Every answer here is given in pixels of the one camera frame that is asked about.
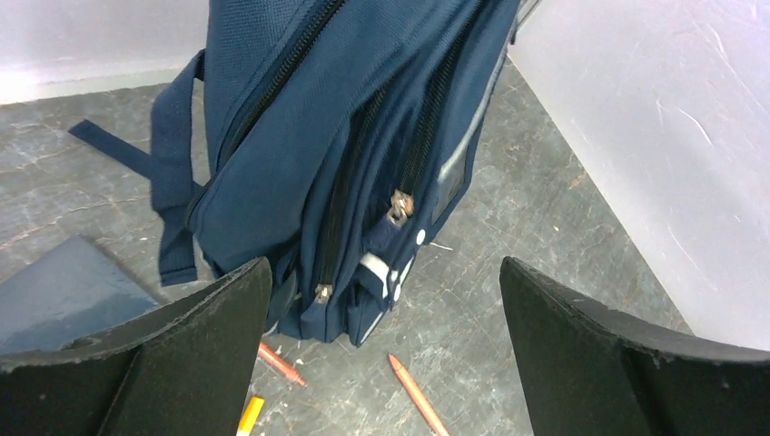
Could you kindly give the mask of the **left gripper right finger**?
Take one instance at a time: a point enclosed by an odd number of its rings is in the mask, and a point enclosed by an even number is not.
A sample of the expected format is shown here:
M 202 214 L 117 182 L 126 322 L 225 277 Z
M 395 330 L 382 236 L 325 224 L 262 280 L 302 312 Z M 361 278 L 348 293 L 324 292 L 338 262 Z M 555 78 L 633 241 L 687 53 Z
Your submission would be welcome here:
M 499 286 L 537 435 L 766 435 L 769 354 L 611 309 L 507 257 Z

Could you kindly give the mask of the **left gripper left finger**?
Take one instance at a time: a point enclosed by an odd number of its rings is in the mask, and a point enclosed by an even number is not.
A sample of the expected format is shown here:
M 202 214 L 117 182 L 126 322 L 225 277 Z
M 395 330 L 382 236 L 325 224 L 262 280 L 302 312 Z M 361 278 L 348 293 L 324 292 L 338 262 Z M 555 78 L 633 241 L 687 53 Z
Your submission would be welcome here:
M 4 435 L 233 435 L 271 293 L 252 260 L 55 352 L 1 358 Z

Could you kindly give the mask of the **dark blue notebook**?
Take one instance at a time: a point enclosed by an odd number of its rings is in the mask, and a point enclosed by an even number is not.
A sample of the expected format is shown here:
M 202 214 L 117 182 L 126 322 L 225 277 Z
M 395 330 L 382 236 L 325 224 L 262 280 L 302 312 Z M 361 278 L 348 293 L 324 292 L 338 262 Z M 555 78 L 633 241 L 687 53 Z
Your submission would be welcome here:
M 57 351 L 159 303 L 76 235 L 1 284 L 1 353 Z

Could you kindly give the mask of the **navy blue backpack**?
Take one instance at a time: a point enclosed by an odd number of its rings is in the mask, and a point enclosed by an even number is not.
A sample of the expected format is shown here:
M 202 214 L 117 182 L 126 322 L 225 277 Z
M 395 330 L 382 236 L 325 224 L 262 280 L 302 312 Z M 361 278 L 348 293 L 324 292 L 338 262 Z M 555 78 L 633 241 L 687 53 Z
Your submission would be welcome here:
M 71 134 L 147 177 L 162 285 L 264 257 L 267 330 L 361 346 L 468 190 L 516 1 L 212 1 L 156 97 L 148 152 Z

